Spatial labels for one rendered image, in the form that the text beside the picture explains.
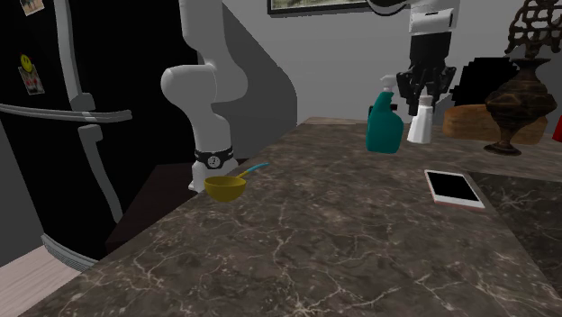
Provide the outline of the framed wall picture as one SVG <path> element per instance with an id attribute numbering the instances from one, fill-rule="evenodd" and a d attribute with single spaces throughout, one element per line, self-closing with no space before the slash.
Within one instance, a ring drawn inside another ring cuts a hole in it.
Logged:
<path id="1" fill-rule="evenodd" d="M 369 12 L 367 0 L 267 0 L 267 13 L 273 16 L 306 16 Z"/>

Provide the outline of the brown bread loaf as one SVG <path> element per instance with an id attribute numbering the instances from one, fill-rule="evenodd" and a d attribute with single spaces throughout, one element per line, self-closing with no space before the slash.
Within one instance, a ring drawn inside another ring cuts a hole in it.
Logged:
<path id="1" fill-rule="evenodd" d="M 538 144 L 548 125 L 546 117 L 521 128 L 511 143 Z M 445 111 L 442 131 L 446 136 L 462 140 L 500 140 L 500 129 L 484 104 L 452 106 Z"/>

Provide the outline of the teal spray bottle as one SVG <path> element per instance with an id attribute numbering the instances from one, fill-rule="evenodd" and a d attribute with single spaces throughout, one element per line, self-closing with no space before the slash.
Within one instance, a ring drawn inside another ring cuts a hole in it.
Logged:
<path id="1" fill-rule="evenodd" d="M 394 113 L 397 105 L 392 103 L 396 75 L 385 75 L 381 80 L 383 91 L 368 113 L 366 148 L 372 152 L 394 154 L 403 137 L 403 121 Z"/>

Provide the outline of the white tablet with black screen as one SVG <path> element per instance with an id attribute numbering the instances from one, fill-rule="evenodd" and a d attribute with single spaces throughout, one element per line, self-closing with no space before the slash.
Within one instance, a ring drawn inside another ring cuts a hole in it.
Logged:
<path id="1" fill-rule="evenodd" d="M 425 169 L 424 175 L 436 204 L 485 209 L 463 174 Z"/>

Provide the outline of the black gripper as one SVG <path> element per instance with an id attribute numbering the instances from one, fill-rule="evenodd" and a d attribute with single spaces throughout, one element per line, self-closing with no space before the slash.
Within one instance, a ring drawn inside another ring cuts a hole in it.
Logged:
<path id="1" fill-rule="evenodd" d="M 418 113 L 419 97 L 424 86 L 424 70 L 426 81 L 433 84 L 431 89 L 432 106 L 439 101 L 440 96 L 448 92 L 455 67 L 445 65 L 445 58 L 449 55 L 452 32 L 439 32 L 411 37 L 410 68 L 396 74 L 399 93 L 409 106 L 408 114 L 416 116 Z"/>

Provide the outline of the white bottle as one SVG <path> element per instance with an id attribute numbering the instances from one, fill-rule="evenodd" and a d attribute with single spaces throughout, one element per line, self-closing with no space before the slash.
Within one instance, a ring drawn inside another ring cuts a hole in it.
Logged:
<path id="1" fill-rule="evenodd" d="M 407 140 L 411 143 L 428 144 L 431 142 L 433 117 L 433 97 L 423 92 L 419 98 L 417 115 L 412 118 Z"/>

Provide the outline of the dark brown lattice vase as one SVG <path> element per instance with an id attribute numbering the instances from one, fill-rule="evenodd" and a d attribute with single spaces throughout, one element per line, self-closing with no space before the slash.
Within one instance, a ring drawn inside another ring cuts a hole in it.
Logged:
<path id="1" fill-rule="evenodd" d="M 524 56 L 512 62 L 518 73 L 485 99 L 486 110 L 500 129 L 500 140 L 484 146 L 497 155 L 519 156 L 511 144 L 512 137 L 523 127 L 536 122 L 557 108 L 557 102 L 537 78 L 536 69 L 548 62 L 539 51 L 548 47 L 562 51 L 562 0 L 524 0 L 508 34 L 506 53 L 522 46 Z"/>

